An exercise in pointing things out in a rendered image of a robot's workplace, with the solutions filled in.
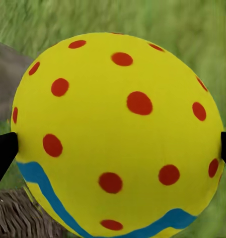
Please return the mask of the easter egg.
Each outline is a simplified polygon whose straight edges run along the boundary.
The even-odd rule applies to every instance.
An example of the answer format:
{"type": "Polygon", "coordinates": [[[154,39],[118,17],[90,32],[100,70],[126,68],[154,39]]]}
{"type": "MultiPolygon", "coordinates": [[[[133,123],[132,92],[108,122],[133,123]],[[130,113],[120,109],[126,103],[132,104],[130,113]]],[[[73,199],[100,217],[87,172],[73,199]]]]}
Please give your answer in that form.
{"type": "Polygon", "coordinates": [[[170,238],[218,188],[224,126],[196,73],[161,46],[94,32],[25,72],[11,133],[28,188],[81,238],[170,238]]]}

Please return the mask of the wicker basket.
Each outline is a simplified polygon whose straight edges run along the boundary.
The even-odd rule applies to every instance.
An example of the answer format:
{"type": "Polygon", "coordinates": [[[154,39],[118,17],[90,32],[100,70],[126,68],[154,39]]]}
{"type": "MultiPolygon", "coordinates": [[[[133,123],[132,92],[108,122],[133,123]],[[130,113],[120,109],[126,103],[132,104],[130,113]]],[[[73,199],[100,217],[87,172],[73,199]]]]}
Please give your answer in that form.
{"type": "Polygon", "coordinates": [[[0,189],[0,238],[65,238],[64,229],[28,187],[0,189]]]}

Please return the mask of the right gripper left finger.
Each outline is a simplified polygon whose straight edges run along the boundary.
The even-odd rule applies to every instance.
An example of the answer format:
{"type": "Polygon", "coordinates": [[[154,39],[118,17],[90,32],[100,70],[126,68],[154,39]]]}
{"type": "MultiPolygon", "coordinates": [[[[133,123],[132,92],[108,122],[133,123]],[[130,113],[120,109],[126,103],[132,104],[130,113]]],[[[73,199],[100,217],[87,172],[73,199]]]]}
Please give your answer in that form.
{"type": "Polygon", "coordinates": [[[15,132],[0,135],[0,181],[18,153],[15,132]]]}

